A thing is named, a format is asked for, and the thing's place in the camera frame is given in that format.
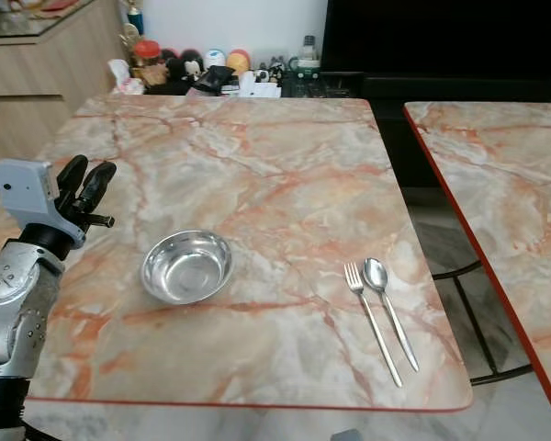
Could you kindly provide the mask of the stainless steel bowl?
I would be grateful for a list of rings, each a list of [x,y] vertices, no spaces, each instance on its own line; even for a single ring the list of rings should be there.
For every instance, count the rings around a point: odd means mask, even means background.
[[[169,305],[192,305],[221,291],[232,273],[232,248],[216,232],[172,232],[145,254],[146,293]]]

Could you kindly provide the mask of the black mouse figure toy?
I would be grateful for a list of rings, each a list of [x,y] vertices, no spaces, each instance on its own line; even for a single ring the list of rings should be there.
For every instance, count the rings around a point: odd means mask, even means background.
[[[204,60],[200,51],[187,48],[182,51],[183,76],[182,79],[188,83],[195,83],[204,73]]]

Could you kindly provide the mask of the silver metal spoon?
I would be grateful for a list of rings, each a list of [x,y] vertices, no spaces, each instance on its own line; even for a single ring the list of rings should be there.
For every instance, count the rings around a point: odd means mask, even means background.
[[[384,306],[385,310],[388,312],[390,326],[392,326],[394,332],[396,332],[399,345],[404,349],[405,356],[407,361],[410,362],[411,369],[420,371],[418,358],[415,356],[413,347],[411,347],[410,339],[406,335],[405,328],[402,326],[396,308],[394,308],[388,296],[388,269],[377,259],[365,259],[363,267],[361,267],[361,277],[363,277],[369,288],[373,289],[381,299],[382,306]]]

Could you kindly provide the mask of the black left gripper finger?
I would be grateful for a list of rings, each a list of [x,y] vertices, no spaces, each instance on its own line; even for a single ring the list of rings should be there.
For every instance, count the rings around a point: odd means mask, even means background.
[[[75,190],[81,188],[88,159],[85,155],[75,155],[57,174],[59,198],[72,198]]]
[[[103,161],[86,174],[81,190],[81,209],[96,209],[116,171],[115,164],[111,161]]]

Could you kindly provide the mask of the jar with red lid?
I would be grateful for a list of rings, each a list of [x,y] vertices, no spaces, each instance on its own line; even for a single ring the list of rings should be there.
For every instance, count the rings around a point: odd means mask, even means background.
[[[163,85],[169,70],[162,63],[161,46],[153,40],[140,40],[132,48],[134,75],[146,85]]]

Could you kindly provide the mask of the black television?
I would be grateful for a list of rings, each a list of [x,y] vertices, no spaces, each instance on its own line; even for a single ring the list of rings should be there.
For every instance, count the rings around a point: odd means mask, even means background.
[[[322,70],[551,77],[551,0],[329,0]]]

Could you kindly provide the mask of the white pink tissue pack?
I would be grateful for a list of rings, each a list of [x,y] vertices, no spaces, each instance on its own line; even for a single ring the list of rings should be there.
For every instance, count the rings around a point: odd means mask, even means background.
[[[113,94],[144,94],[145,84],[132,75],[131,67],[121,59],[108,60],[107,66],[115,79]]]

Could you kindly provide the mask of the white and blue round toy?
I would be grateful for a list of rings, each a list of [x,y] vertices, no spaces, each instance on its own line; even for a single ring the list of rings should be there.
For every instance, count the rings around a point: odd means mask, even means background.
[[[220,71],[221,68],[226,67],[226,55],[225,51],[217,50],[217,48],[212,48],[212,50],[205,51],[203,62],[204,62],[204,72],[211,73]]]

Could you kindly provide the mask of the gold trophy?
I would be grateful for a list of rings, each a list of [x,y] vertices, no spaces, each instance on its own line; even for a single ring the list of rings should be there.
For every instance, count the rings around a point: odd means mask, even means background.
[[[142,39],[142,30],[144,29],[144,16],[138,3],[140,0],[119,0],[123,5],[124,25],[120,34],[121,41],[126,51],[132,51]]]

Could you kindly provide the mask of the black metal table frame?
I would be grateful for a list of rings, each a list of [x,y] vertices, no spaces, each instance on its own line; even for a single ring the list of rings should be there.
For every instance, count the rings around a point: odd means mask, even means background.
[[[481,262],[477,260],[465,267],[460,267],[455,270],[448,270],[448,272],[432,274],[433,280],[451,280],[453,285],[455,285],[457,297],[459,297],[461,303],[463,303],[464,312],[467,316],[468,322],[470,323],[470,328],[472,328],[473,335],[476,336],[478,350],[480,350],[487,367],[489,367],[490,373],[485,375],[485,377],[474,377],[469,379],[470,385],[473,387],[493,385],[493,383],[506,381],[506,379],[516,379],[523,377],[523,375],[534,373],[534,368],[531,364],[510,369],[503,369],[497,366],[497,361],[495,361],[492,350],[490,350],[489,344],[487,344],[486,336],[484,332],[482,332],[480,323],[478,323],[476,312],[473,310],[467,291],[465,291],[463,283],[459,280],[460,277],[476,272],[476,270],[479,270],[481,267]]]

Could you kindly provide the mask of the orange round toy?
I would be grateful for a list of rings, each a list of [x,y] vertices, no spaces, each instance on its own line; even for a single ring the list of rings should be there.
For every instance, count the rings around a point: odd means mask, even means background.
[[[230,68],[235,76],[242,76],[243,73],[251,70],[250,55],[247,51],[241,50],[241,48],[232,50],[226,56],[225,66]]]

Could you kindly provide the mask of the light wooden cabinet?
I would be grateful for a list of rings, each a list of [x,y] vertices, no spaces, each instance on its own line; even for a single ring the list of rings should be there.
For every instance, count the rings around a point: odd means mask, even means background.
[[[0,159],[32,158],[124,56],[118,0],[0,0]]]

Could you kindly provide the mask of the silver metal fork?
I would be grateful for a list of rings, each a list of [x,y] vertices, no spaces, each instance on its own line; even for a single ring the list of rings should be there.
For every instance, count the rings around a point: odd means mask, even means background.
[[[369,306],[368,299],[365,297],[366,286],[364,281],[361,280],[359,269],[356,268],[356,264],[353,264],[353,262],[346,262],[346,264],[343,265],[343,273],[345,274],[345,281],[348,289],[352,291],[352,294],[355,294],[355,296],[359,299],[361,307],[364,308],[369,327],[372,329],[372,333],[377,342],[377,348],[380,350],[382,361],[384,361],[386,367],[388,367],[388,373],[393,379],[394,385],[398,388],[404,387],[404,383],[401,381],[396,364],[394,364],[393,358],[389,355],[388,345],[386,345],[384,336],[382,336],[379,326],[377,326],[375,314],[373,314],[372,308]]]

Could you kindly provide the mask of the clear bottle with dark cap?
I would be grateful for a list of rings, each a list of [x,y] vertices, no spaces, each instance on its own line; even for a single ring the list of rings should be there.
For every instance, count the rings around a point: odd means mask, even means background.
[[[305,35],[297,56],[296,70],[301,77],[317,77],[320,72],[320,58],[316,48],[316,37]]]

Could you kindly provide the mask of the black pouch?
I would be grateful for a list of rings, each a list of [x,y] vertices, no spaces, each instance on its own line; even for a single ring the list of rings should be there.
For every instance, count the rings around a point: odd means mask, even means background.
[[[219,96],[222,86],[234,76],[233,68],[213,64],[188,88],[188,96]]]

